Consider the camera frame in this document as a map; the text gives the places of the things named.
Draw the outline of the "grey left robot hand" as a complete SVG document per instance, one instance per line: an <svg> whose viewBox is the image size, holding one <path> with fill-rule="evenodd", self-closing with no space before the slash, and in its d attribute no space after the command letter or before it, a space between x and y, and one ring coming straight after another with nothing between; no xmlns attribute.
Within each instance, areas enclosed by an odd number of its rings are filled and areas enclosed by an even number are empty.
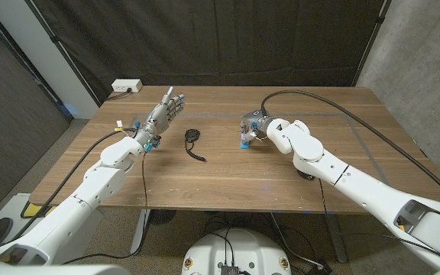
<svg viewBox="0 0 440 275"><path fill-rule="evenodd" d="M162 101L147 115L145 122L136 130L134 139L143 147L149 146L153 138L164 133L172 120L183 110L184 94L173 96L171 86Z"/></svg>

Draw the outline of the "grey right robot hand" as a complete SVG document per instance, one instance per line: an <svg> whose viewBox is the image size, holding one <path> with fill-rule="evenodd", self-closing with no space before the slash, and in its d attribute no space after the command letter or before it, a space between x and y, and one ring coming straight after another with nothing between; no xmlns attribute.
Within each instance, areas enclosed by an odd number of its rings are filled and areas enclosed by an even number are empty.
<svg viewBox="0 0 440 275"><path fill-rule="evenodd" d="M240 123L241 143L249 144L254 139L266 138L267 126L272 120L269 113L264 115L261 110L243 116Z"/></svg>

